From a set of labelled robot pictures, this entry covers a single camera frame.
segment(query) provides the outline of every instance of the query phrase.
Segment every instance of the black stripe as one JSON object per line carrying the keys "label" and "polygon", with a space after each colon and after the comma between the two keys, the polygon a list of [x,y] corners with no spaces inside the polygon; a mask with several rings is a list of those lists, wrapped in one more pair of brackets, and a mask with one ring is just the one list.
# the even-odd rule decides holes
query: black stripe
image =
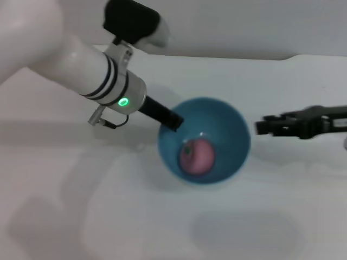
{"label": "black stripe", "polygon": [[112,80],[110,86],[108,87],[108,89],[104,93],[102,93],[100,96],[89,98],[90,100],[100,100],[100,99],[103,99],[104,97],[106,97],[111,92],[111,90],[114,88],[115,83],[117,82],[118,66],[117,66],[117,63],[115,62],[115,60],[113,58],[110,58],[110,59],[111,59],[111,61],[113,63],[113,66],[114,66],[113,80]]}
{"label": "black stripe", "polygon": [[115,100],[113,100],[110,103],[102,104],[102,105],[104,105],[105,107],[110,107],[110,106],[113,106],[114,104],[116,104],[124,96],[125,92],[128,90],[128,85],[129,85],[129,75],[128,75],[128,73],[126,73],[125,86],[124,86],[122,92],[119,94],[118,98],[116,98]]}
{"label": "black stripe", "polygon": [[108,83],[109,79],[110,79],[110,75],[111,75],[111,61],[108,58],[108,56],[105,54],[106,58],[107,58],[107,64],[108,64],[108,71],[105,77],[105,80],[103,81],[103,83],[100,85],[100,87],[95,90],[94,92],[91,92],[90,94],[87,95],[81,95],[84,97],[89,97],[89,96],[95,96],[96,94],[98,94],[100,91],[103,90],[103,88],[106,86],[106,84]]}

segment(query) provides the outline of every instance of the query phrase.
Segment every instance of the white table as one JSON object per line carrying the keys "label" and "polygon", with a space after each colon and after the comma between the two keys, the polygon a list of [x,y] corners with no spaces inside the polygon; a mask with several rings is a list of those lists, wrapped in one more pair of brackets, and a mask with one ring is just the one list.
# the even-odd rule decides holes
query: white table
{"label": "white table", "polygon": [[[226,100],[253,122],[347,103],[347,58],[286,61],[136,53],[130,69],[170,107]],[[0,90],[2,260],[347,258],[345,134],[309,141],[252,134],[241,173],[189,186],[162,164],[158,123],[87,123],[97,105],[28,70]],[[124,117],[108,111],[106,117]]]}

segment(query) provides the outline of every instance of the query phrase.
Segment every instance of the green led light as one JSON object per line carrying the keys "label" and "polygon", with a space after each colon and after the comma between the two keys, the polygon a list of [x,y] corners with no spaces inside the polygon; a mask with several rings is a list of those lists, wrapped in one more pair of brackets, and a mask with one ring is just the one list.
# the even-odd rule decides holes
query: green led light
{"label": "green led light", "polygon": [[127,99],[126,97],[118,101],[118,105],[120,105],[121,107],[128,105],[128,103],[129,103],[129,99]]}

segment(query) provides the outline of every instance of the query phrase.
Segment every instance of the pink ball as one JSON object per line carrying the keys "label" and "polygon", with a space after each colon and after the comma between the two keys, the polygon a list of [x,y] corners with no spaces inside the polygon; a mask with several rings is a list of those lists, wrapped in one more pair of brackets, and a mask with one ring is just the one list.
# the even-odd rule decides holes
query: pink ball
{"label": "pink ball", "polygon": [[181,168],[191,175],[208,173],[215,162],[215,151],[205,139],[190,140],[183,145],[179,155]]}

